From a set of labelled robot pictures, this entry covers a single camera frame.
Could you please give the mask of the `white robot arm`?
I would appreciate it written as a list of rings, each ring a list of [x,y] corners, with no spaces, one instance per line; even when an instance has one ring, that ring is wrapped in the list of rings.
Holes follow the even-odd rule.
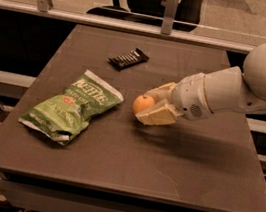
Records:
[[[197,73],[148,90],[155,104],[134,112],[147,125],[174,124],[178,118],[200,120],[213,114],[266,114],[266,43],[247,54],[243,67]]]

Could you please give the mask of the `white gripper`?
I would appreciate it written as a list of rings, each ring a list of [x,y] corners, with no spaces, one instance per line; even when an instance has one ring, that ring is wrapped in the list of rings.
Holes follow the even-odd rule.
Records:
[[[179,83],[166,83],[145,92],[153,97],[154,106],[140,111],[135,116],[144,125],[174,124],[178,117],[192,120],[206,119],[212,116],[205,94],[205,75],[191,75]]]

